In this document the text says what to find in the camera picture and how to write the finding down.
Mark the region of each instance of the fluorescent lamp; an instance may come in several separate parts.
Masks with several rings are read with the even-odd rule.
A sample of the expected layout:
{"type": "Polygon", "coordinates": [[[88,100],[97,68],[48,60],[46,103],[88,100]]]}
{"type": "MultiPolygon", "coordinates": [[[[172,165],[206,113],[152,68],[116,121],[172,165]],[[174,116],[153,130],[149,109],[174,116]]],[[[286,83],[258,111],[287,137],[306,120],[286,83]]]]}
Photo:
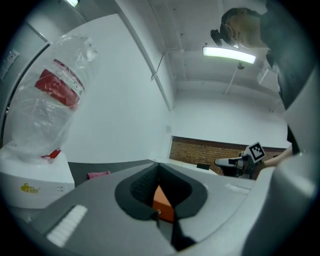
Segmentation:
{"type": "Polygon", "coordinates": [[[217,47],[203,47],[203,56],[215,56],[239,60],[242,62],[255,63],[256,57],[241,51],[223,49],[217,47]]]}
{"type": "Polygon", "coordinates": [[[76,7],[78,4],[78,0],[66,0],[72,7],[76,7]]]}

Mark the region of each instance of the person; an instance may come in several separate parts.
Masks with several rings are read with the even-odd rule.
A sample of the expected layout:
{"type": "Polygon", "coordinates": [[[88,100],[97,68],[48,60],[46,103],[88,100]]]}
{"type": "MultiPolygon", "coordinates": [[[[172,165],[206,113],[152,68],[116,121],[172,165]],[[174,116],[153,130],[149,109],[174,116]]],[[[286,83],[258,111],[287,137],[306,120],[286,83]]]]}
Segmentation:
{"type": "MultiPolygon", "coordinates": [[[[266,60],[271,68],[277,66],[279,95],[284,108],[288,109],[309,78],[316,55],[306,32],[283,6],[267,0],[266,9],[265,14],[244,7],[228,10],[221,18],[218,36],[230,46],[268,49],[266,60]]],[[[287,140],[291,146],[277,157],[258,164],[253,170],[253,178],[262,169],[275,167],[300,152],[289,127],[287,140]]]]}

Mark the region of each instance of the yellow logo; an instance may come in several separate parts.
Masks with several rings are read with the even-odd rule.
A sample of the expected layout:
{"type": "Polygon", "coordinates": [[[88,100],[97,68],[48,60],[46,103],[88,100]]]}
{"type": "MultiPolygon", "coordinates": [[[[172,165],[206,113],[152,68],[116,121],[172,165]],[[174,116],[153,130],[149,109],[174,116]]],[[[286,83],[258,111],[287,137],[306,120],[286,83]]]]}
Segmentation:
{"type": "Polygon", "coordinates": [[[28,183],[24,183],[23,186],[21,186],[21,190],[26,193],[39,194],[39,189],[29,186],[28,183]]]}

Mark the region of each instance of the gray desk surface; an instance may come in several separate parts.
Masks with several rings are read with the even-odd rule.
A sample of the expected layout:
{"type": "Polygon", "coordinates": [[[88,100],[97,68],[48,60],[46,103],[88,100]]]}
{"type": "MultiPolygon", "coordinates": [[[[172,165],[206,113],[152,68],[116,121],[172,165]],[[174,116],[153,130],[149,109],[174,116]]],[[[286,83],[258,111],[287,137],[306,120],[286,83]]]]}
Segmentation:
{"type": "Polygon", "coordinates": [[[77,187],[87,180],[87,173],[102,173],[110,171],[119,172],[131,167],[154,163],[151,160],[140,160],[131,162],[113,162],[113,163],[81,163],[69,162],[69,168],[74,180],[74,186],[77,187]]]}

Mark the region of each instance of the clear plastic wrap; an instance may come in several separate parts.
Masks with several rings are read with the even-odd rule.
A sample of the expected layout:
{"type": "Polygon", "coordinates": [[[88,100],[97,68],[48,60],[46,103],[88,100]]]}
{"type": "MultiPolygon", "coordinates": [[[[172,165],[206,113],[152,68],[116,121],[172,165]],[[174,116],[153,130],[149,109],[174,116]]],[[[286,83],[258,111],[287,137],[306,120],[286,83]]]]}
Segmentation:
{"type": "Polygon", "coordinates": [[[6,119],[12,127],[6,147],[24,159],[59,154],[98,69],[98,53],[88,37],[64,35],[48,50],[40,68],[19,85],[6,119]]]}

